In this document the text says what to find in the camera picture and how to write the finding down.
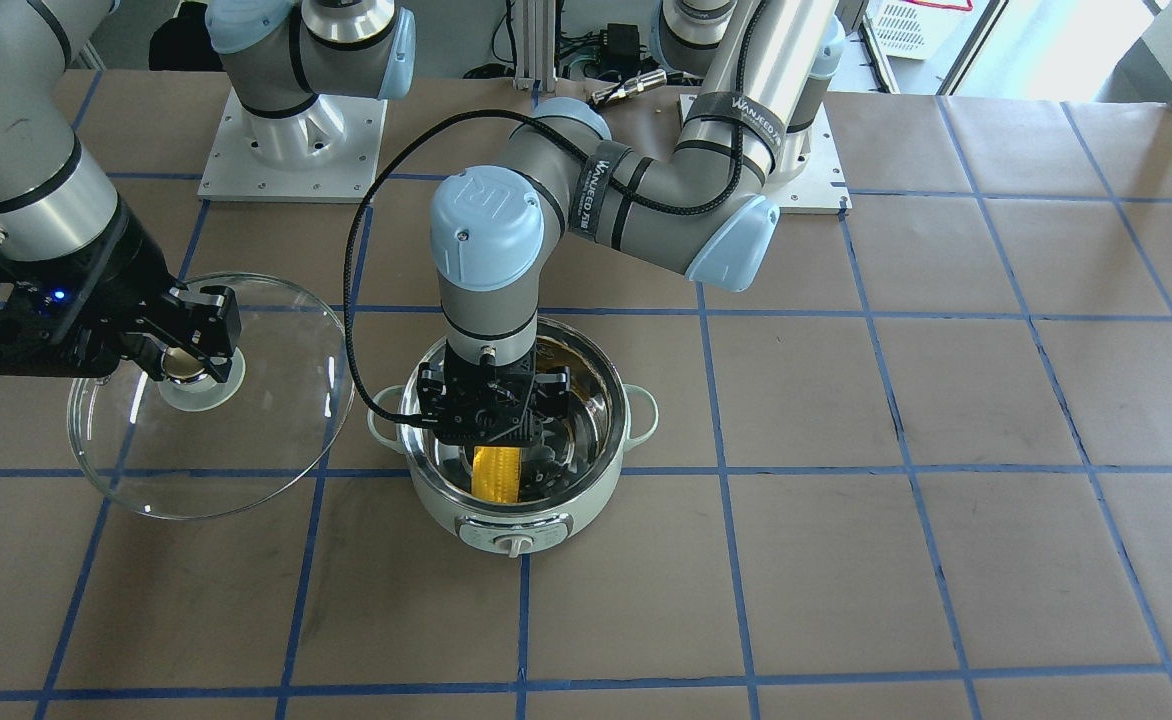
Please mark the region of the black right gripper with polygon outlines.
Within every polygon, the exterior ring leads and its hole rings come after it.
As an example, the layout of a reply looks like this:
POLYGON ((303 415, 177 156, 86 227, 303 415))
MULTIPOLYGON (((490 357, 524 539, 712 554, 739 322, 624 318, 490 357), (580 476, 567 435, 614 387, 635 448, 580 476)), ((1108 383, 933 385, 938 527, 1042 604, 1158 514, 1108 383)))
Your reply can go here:
POLYGON ((70 254, 18 261, 4 247, 0 375, 96 378, 129 359, 151 381, 229 383, 241 333, 236 291, 179 290, 125 201, 105 231, 70 254))

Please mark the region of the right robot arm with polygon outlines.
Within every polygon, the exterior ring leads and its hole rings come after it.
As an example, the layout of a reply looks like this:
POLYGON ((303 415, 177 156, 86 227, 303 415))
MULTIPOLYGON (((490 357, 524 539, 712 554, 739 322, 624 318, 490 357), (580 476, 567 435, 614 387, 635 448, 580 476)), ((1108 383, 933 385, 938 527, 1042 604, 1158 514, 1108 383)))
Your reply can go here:
MULTIPOLYGON (((91 158, 52 88, 113 1, 0 1, 0 375, 230 389, 237 296, 192 288, 91 158)), ((386 101, 413 83, 416 19, 395 1, 211 1, 229 122, 205 177, 219 201, 357 199, 386 101)))

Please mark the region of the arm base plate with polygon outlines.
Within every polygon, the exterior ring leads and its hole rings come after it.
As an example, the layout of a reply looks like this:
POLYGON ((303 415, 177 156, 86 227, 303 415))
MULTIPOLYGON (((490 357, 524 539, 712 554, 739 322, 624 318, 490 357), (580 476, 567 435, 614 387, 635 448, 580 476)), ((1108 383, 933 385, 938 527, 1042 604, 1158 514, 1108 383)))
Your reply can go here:
POLYGON ((732 133, 742 131, 738 191, 759 191, 781 213, 839 213, 850 204, 845 174, 827 114, 816 108, 813 123, 788 135, 788 118, 770 106, 727 94, 704 102, 679 96, 679 141, 731 152, 732 133))
POLYGON ((263 118, 230 94, 197 193, 210 202, 357 202, 377 174, 388 102, 321 95, 263 118))

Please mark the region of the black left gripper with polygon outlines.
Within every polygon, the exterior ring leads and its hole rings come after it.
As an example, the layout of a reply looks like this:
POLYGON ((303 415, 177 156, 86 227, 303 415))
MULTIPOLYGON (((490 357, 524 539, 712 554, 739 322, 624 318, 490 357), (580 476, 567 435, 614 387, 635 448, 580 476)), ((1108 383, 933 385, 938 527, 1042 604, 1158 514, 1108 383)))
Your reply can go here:
POLYGON ((422 427, 444 444, 527 448, 568 417, 568 366, 534 368, 534 351, 513 364, 468 364, 445 346, 440 364, 418 365, 422 427))

